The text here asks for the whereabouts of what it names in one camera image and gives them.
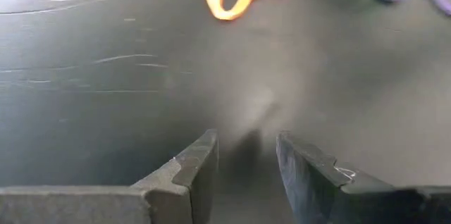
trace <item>plier jaw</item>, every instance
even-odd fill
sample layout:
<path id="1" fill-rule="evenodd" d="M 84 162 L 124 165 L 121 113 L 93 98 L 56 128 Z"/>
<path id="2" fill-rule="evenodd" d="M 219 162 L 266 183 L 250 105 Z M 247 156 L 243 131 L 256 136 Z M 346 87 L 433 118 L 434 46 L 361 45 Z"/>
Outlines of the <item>plier jaw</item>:
<path id="1" fill-rule="evenodd" d="M 289 132 L 279 134 L 276 151 L 299 224 L 451 222 L 449 187 L 393 187 Z"/>
<path id="2" fill-rule="evenodd" d="M 0 187 L 0 223 L 207 224 L 218 140 L 207 130 L 131 186 Z"/>

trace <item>dark gray surface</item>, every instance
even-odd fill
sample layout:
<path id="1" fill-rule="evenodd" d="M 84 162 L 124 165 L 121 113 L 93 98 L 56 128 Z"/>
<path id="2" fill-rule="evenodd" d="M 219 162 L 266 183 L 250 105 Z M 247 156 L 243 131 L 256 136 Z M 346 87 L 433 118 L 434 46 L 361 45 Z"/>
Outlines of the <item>dark gray surface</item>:
<path id="1" fill-rule="evenodd" d="M 204 0 L 0 5 L 0 185 L 129 185 L 210 127 L 214 223 L 292 221 L 281 129 L 395 185 L 451 183 L 451 21 L 429 0 L 256 0 L 231 23 Z"/>

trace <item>black table surface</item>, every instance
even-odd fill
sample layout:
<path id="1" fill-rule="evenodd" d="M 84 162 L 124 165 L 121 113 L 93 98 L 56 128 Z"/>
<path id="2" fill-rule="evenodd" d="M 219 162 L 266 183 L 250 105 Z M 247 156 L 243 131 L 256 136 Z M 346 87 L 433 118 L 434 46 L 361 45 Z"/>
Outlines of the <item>black table surface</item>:
<path id="1" fill-rule="evenodd" d="M 0 24 L 0 186 L 128 185 L 211 127 L 212 223 L 292 222 L 279 130 L 451 184 L 451 19 L 430 0 L 256 0 L 233 22 L 205 0 L 0 0 Z"/>

